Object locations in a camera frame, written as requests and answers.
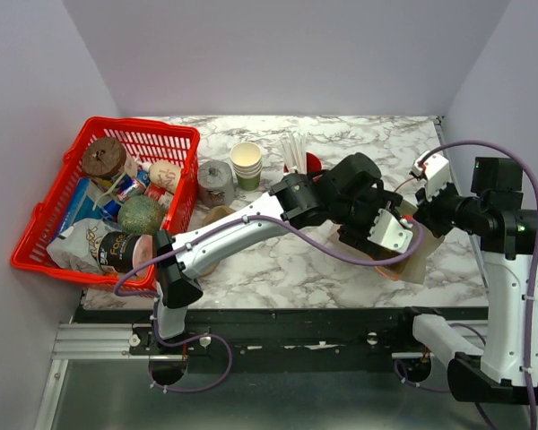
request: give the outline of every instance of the brown paper bag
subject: brown paper bag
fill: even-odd
[[[417,211],[416,206],[408,203],[405,200],[403,200],[403,203],[397,209],[401,215],[413,215],[414,212]],[[335,247],[343,249],[343,251],[347,254],[368,258],[365,253],[339,242],[339,235],[337,233],[338,229],[339,226],[335,225],[329,233],[329,240],[334,244]],[[386,278],[391,280],[403,280],[405,282],[412,282],[415,284],[424,283],[427,271],[427,258],[436,251],[440,244],[442,244],[444,237],[436,239],[426,227],[422,226],[422,229],[424,231],[424,238],[422,239],[421,247],[416,251],[416,253],[402,262],[379,268]],[[414,236],[411,243],[414,243],[418,236],[418,233],[415,230],[416,228],[413,229]],[[387,250],[386,254],[381,255],[380,259],[384,260],[396,255],[397,254]]]

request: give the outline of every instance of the screw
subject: screw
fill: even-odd
[[[367,343],[372,346],[378,344],[378,337],[375,332],[372,331],[371,333],[367,335]]]
[[[204,348],[209,347],[211,343],[212,343],[212,338],[210,338],[209,336],[203,336],[202,338],[199,339],[199,344]]]

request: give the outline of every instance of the can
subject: can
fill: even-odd
[[[126,186],[117,192],[116,199],[120,203],[125,203],[135,195],[142,195],[145,193],[145,189],[146,186],[136,177],[129,178],[126,181]]]
[[[150,184],[150,186],[148,186],[145,195],[159,203],[160,206],[166,211],[169,211],[169,207],[173,202],[172,193],[154,184]]]

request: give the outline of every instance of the bottle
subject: bottle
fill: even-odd
[[[141,163],[142,169],[150,174],[152,184],[174,194],[181,178],[181,167],[165,159],[159,159],[155,163],[145,161]]]

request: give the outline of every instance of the cable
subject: cable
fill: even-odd
[[[337,260],[340,260],[342,262],[347,262],[349,264],[356,264],[358,266],[372,267],[372,266],[388,266],[390,264],[395,264],[397,262],[401,262],[401,261],[406,260],[407,258],[409,258],[411,255],[413,255],[417,251],[417,249],[419,249],[419,247],[421,246],[421,243],[422,243],[422,239],[424,238],[424,231],[422,229],[422,226],[416,219],[414,219],[412,217],[406,217],[406,219],[409,222],[411,222],[417,228],[418,233],[419,233],[418,236],[417,236],[417,239],[414,241],[412,246],[410,246],[409,249],[407,249],[402,254],[397,255],[396,257],[388,258],[388,259],[385,259],[385,260],[378,260],[378,261],[363,260],[361,258],[355,258],[355,257],[353,257],[351,255],[339,253],[339,252],[337,252],[337,251],[335,251],[333,249],[329,249],[326,246],[319,244],[315,239],[312,239],[311,237],[309,237],[306,234],[302,233],[300,230],[297,230],[295,227],[291,226],[290,224],[288,224],[286,222],[281,221],[280,219],[267,217],[265,215],[251,215],[251,216],[248,217],[248,222],[251,222],[251,221],[269,221],[269,222],[272,222],[273,224],[277,224],[280,227],[288,229],[291,233],[293,233],[294,235],[300,237],[302,240],[304,240],[308,244],[314,246],[319,251],[321,251],[321,252],[323,252],[323,253],[325,253],[327,255],[330,255],[331,257],[334,257]],[[195,246],[199,242],[207,239],[208,237],[215,236],[220,231],[223,231],[223,230],[225,230],[227,228],[231,228],[231,227],[234,227],[234,226],[238,226],[238,225],[242,224],[243,222],[244,222],[243,219],[234,219],[232,221],[228,221],[228,222],[226,222],[224,224],[221,224],[220,226],[218,226],[216,228],[212,228],[211,230],[203,233],[201,236],[199,236],[199,237],[195,238],[194,240],[190,241],[189,244],[191,246]],[[152,258],[151,260],[149,260],[147,262],[144,262],[144,263],[140,264],[139,266],[133,268],[131,271],[126,273],[122,278],[120,278],[117,281],[116,286],[114,287],[114,294],[116,296],[121,296],[121,297],[140,296],[140,295],[148,295],[148,294],[152,295],[152,296],[158,296],[158,294],[155,291],[152,291],[152,290],[149,290],[149,289],[145,289],[145,290],[142,290],[142,291],[120,291],[120,289],[121,289],[122,285],[124,285],[124,282],[126,282],[127,280],[132,278],[138,271],[141,271],[141,270],[145,269],[146,267],[149,267],[149,266],[151,266],[153,264],[156,264],[158,262],[163,262],[164,260],[167,260],[167,259],[175,256],[176,254],[179,254],[182,251],[186,251],[186,249],[187,249],[186,244],[183,244],[179,248],[176,248],[176,249],[173,249],[171,251],[168,251],[165,254],[160,255],[159,257]]]
[[[455,322],[455,323],[452,323],[450,324],[451,327],[462,327],[463,329],[467,329],[469,331],[471,331],[472,333],[474,333],[476,336],[478,336],[478,339],[481,340],[482,342],[482,345],[486,346],[486,339],[484,338],[484,336],[482,336],[482,334],[476,330],[474,327],[471,327],[470,325],[466,325],[466,324],[462,324],[461,322]],[[478,413],[481,414],[481,417],[482,419],[484,420],[484,422],[488,425],[488,427],[490,428],[490,430],[497,430],[497,427],[494,425],[494,423],[492,422],[492,420],[490,419],[490,417],[486,414],[486,411],[484,410],[484,408],[482,407],[482,405],[478,402],[474,403],[474,406],[476,407],[476,410],[478,410]]]
[[[450,327],[462,327],[464,329],[467,329],[474,333],[476,336],[478,336],[478,339],[482,341],[482,344],[486,345],[486,339],[482,334],[474,329],[474,327],[471,327],[470,325],[462,324],[461,322],[455,322],[453,324],[450,324]],[[403,368],[404,375],[400,374],[398,371],[398,366],[401,366]],[[438,392],[438,393],[447,393],[450,392],[448,389],[441,389],[441,388],[433,388],[433,387],[426,387],[424,385],[420,385],[419,383],[413,383],[409,380],[408,372],[406,371],[406,366],[404,365],[402,360],[396,359],[395,360],[395,373],[401,380],[401,383],[406,383],[407,385],[410,385],[414,388],[420,388],[421,390],[425,391],[431,391],[431,392]],[[478,410],[478,413],[481,415],[484,422],[488,425],[490,430],[498,430],[497,427],[494,425],[490,417],[486,414],[486,411],[482,408],[482,405],[480,403],[474,403],[474,406],[476,407],[476,410]]]
[[[489,416],[486,414],[484,409],[482,408],[480,403],[474,403],[474,406],[476,407],[476,410],[478,410],[478,413],[481,414],[482,419],[484,422],[488,425],[490,430],[497,430],[497,427],[494,425],[492,420],[489,418]]]
[[[403,374],[401,374],[398,370],[398,367],[401,366],[403,368]],[[419,383],[414,383],[413,381],[409,380],[408,372],[406,371],[406,366],[404,365],[403,361],[400,359],[395,360],[395,373],[398,376],[398,378],[401,380],[401,383],[406,383],[407,385],[419,388],[424,391],[430,391],[430,392],[437,392],[440,394],[445,394],[450,392],[448,388],[435,388],[435,387],[426,387],[424,385],[420,385]]]
[[[393,193],[396,193],[398,190],[401,189],[401,187],[402,187],[403,185],[408,184],[408,183],[411,182],[413,179],[416,179],[416,177],[412,176],[412,177],[409,177],[408,179],[405,179],[399,186],[397,186],[397,187],[395,188],[395,190],[393,191]]]
[[[298,237],[303,239],[305,242],[309,243],[310,245],[313,245],[315,248],[319,249],[320,251],[324,252],[325,254],[331,255],[332,257],[334,257],[334,258],[336,258],[338,260],[341,260],[343,262],[348,262],[348,263],[352,263],[352,264],[358,264],[358,265],[361,265],[361,266],[389,265],[389,264],[394,264],[396,262],[400,262],[400,261],[408,258],[421,245],[422,239],[423,239],[423,233],[424,233],[423,230],[422,230],[421,224],[418,221],[416,221],[415,219],[409,217],[408,220],[419,230],[419,235],[417,237],[417,240],[414,242],[414,244],[407,251],[402,253],[401,255],[398,255],[396,257],[389,258],[389,259],[386,259],[386,260],[381,260],[381,261],[375,262],[375,261],[371,261],[371,260],[361,260],[361,259],[351,257],[349,255],[337,253],[336,251],[331,250],[331,249],[319,244],[314,239],[310,238],[309,236],[305,235],[304,233],[301,233],[296,228],[294,228],[293,226],[281,221],[280,219],[266,217],[265,215],[252,215],[252,216],[248,217],[248,219],[249,219],[249,222],[250,221],[263,220],[263,221],[272,222],[274,224],[278,224],[281,227],[287,228],[291,233],[297,235]],[[233,221],[226,222],[226,223],[220,225],[219,227],[213,228],[212,230],[202,234],[200,237],[198,237],[198,238],[194,239],[193,241],[191,241],[190,244],[191,245],[197,245],[200,241],[203,241],[208,237],[214,236],[217,233],[219,233],[220,231],[225,230],[226,228],[231,228],[233,226],[240,225],[242,222],[244,222],[243,219],[234,219]],[[156,264],[158,262],[162,262],[164,260],[167,260],[170,257],[172,257],[172,256],[174,256],[174,255],[176,255],[176,254],[178,254],[181,251],[184,251],[186,249],[187,249],[186,246],[183,245],[183,246],[181,246],[181,247],[179,247],[177,249],[173,249],[171,251],[168,251],[167,253],[165,253],[163,255],[160,255],[158,257],[152,258],[148,262],[144,262],[143,264],[140,264],[136,268],[134,268],[131,271],[129,271],[128,273],[126,273],[121,279],[119,279],[119,281],[116,283],[116,286],[114,287],[114,294],[116,296],[122,296],[122,297],[140,296],[140,295],[152,295],[152,296],[155,296],[155,297],[159,297],[158,293],[155,292],[155,291],[152,291],[152,290],[124,291],[124,292],[122,292],[122,291],[120,291],[120,289],[121,289],[122,285],[124,284],[124,282],[126,282],[127,280],[132,278],[138,271],[141,271],[141,270],[145,269],[146,267],[149,267],[149,266],[151,266],[153,264]],[[155,315],[156,314],[155,307],[154,307],[154,323],[153,323],[154,328],[153,328],[153,331],[155,333],[155,337],[156,337],[157,341],[161,345],[164,345],[164,346],[167,346],[167,347],[178,347],[178,346],[181,346],[181,345],[185,345],[185,344],[187,344],[189,342],[192,342],[194,340],[198,340],[198,339],[200,339],[202,337],[209,336],[211,338],[219,340],[225,346],[225,348],[227,349],[227,352],[228,352],[229,361],[228,361],[227,367],[225,369],[225,372],[223,372],[223,375],[217,381],[215,381],[213,383],[210,383],[210,384],[208,384],[208,385],[206,385],[204,387],[201,387],[201,388],[182,389],[182,388],[173,388],[173,387],[159,385],[158,383],[156,383],[153,380],[153,376],[152,376],[152,373],[150,371],[150,379],[152,380],[152,386],[158,386],[158,387],[162,388],[164,391],[200,392],[200,391],[209,390],[209,389],[213,388],[214,386],[218,385],[219,383],[221,383],[227,377],[227,375],[229,374],[231,366],[233,364],[233,354],[231,352],[231,346],[229,345],[229,343],[227,343],[227,341],[224,338],[222,338],[221,336],[218,336],[218,335],[212,334],[212,333],[200,334],[200,335],[194,336],[192,338],[182,340],[181,342],[177,342],[177,343],[168,343],[168,342],[166,342],[165,340],[163,340],[160,337],[160,333],[159,333],[159,330],[158,330],[158,324],[157,324],[157,318],[156,318],[156,315]]]
[[[424,162],[437,152],[444,151],[450,148],[455,148],[457,146],[482,146],[484,148],[490,148],[498,152],[502,152],[504,155],[507,155],[512,160],[514,160],[522,170],[528,176],[528,180],[532,185],[534,190],[534,198],[536,200],[536,211],[538,214],[538,178],[526,164],[526,162],[513,151],[503,148],[502,146],[486,141],[459,141],[447,143],[445,145],[439,146],[434,150],[430,150],[422,159],[419,161],[419,166],[424,165]],[[534,237],[534,250],[532,252],[532,261],[530,262],[530,275],[528,276],[528,288],[526,295],[529,297],[534,297],[534,290],[536,287],[536,274],[538,271],[538,217],[536,220],[536,235]],[[532,329],[533,329],[533,315],[534,315],[534,301],[526,300],[525,304],[525,329],[524,329],[524,366],[525,369],[530,369],[532,364]],[[536,430],[538,425],[538,416],[536,411],[536,395],[534,393],[534,385],[532,381],[532,375],[529,372],[525,372],[525,382],[526,390],[528,392],[528,402],[530,403],[530,428]]]
[[[481,335],[481,333],[476,330],[474,327],[471,327],[470,325],[466,325],[466,324],[462,324],[461,322],[454,322],[452,324],[450,324],[451,327],[462,327],[463,329],[467,329],[468,331],[471,331],[472,333],[474,333],[476,336],[478,336],[478,339],[481,340],[482,344],[483,345],[486,345],[486,339],[484,338],[484,336]]]
[[[161,385],[161,384],[156,383],[153,380],[152,371],[150,370],[149,374],[150,374],[150,379],[152,380],[152,386],[159,387],[159,388],[163,389],[164,392],[165,391],[186,392],[186,393],[189,393],[189,392],[202,392],[202,391],[210,390],[211,388],[219,385],[230,374],[231,366],[233,366],[233,352],[231,351],[230,344],[224,338],[222,338],[221,336],[218,336],[217,334],[213,334],[213,333],[204,333],[204,334],[198,334],[197,336],[193,336],[193,337],[191,337],[189,339],[181,340],[180,342],[169,343],[169,342],[166,342],[165,340],[163,340],[161,338],[160,331],[158,330],[157,319],[153,320],[153,332],[155,334],[155,339],[161,345],[166,346],[166,347],[170,347],[170,348],[180,347],[182,345],[186,345],[189,342],[193,342],[194,340],[198,340],[198,339],[205,338],[205,337],[217,339],[227,349],[228,362],[227,362],[227,366],[225,367],[225,371],[223,372],[223,374],[217,380],[215,380],[212,383],[209,383],[209,384],[207,384],[207,385],[205,385],[203,387],[199,387],[199,388],[174,388],[174,387],[169,387],[168,385]]]

